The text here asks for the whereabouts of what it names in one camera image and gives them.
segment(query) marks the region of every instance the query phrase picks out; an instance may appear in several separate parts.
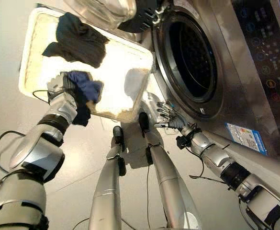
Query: floor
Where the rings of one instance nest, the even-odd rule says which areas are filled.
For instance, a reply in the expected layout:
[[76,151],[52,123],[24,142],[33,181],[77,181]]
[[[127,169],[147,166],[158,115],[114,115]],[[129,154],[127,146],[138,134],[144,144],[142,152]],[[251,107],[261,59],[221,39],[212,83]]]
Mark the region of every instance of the floor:
[[[40,0],[65,11],[69,7],[61,0]],[[34,0],[0,0],[0,134],[6,130],[28,132],[46,112],[48,105],[22,95],[18,90],[19,67],[27,29],[28,16],[34,8]],[[153,75],[150,88],[144,92],[162,95]],[[137,123],[120,124],[107,118],[92,116],[87,127],[71,126],[64,137],[62,150],[65,162],[55,179],[45,184],[47,192],[46,215],[50,230],[71,230],[76,223],[90,215],[94,189],[110,149],[112,128],[121,125],[125,132],[127,174],[120,178],[122,217],[138,230],[148,229],[146,219],[147,163],[145,143]],[[174,130],[158,130],[166,151],[170,154],[184,179],[202,218],[203,229],[247,230],[240,215],[238,199],[223,184],[205,180],[193,180],[189,174],[201,171],[201,164],[186,150],[179,150]],[[0,143],[2,164],[7,167],[11,152],[19,139],[7,136]],[[215,178],[206,169],[205,176]],[[154,167],[149,174],[149,213],[151,228],[166,225],[159,196]],[[76,229],[87,229],[85,221]],[[124,223],[123,230],[130,229]]]

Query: button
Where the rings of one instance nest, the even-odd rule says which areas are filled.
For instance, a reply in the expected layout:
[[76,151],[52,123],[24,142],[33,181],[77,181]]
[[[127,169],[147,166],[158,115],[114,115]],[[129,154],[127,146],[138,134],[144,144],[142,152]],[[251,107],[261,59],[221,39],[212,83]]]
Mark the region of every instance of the button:
[[258,61],[263,61],[265,59],[265,54],[263,52],[259,52],[256,57]]
[[242,16],[242,18],[247,18],[248,17],[248,9],[247,8],[241,9],[240,15]]
[[253,31],[255,30],[255,24],[253,24],[253,23],[247,23],[247,25],[246,25],[246,30],[247,30],[248,32],[253,32]]
[[269,88],[271,88],[271,89],[273,89],[273,88],[276,87],[275,81],[273,81],[273,80],[271,80],[271,79],[269,79],[269,80],[266,81],[266,85],[267,85]]
[[266,15],[265,9],[262,7],[262,8],[260,8],[260,11],[261,11],[262,17],[266,18],[267,15]]
[[270,74],[270,68],[268,66],[262,67],[262,73],[263,74]]
[[255,11],[255,18],[257,22],[261,21],[258,11]]
[[258,37],[254,37],[254,38],[251,39],[251,44],[253,46],[258,46],[258,45],[260,45],[260,43],[261,43],[261,41]]
[[280,102],[280,96],[278,93],[273,93],[272,94],[272,100],[275,101],[275,102]]

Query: sticker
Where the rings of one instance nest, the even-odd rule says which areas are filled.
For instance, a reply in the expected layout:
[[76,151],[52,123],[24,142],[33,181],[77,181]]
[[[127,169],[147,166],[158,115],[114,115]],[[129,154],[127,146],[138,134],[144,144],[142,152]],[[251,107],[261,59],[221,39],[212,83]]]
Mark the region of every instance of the sticker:
[[267,156],[266,149],[258,131],[226,123],[232,140]]

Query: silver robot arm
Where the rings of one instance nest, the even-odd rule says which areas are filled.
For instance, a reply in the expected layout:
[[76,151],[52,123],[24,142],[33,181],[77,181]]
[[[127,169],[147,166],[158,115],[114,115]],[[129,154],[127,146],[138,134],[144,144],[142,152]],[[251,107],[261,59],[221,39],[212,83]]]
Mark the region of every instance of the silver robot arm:
[[62,73],[48,83],[50,108],[19,144],[0,182],[0,230],[45,230],[46,193],[64,161],[63,135],[77,115],[74,85]]
[[232,159],[226,150],[210,142],[200,128],[187,123],[170,103],[158,103],[158,107],[167,121],[156,123],[155,127],[177,128],[183,135],[176,139],[179,148],[190,147],[216,176],[235,191],[239,201],[246,203],[246,213],[259,229],[280,230],[280,195],[277,191]]

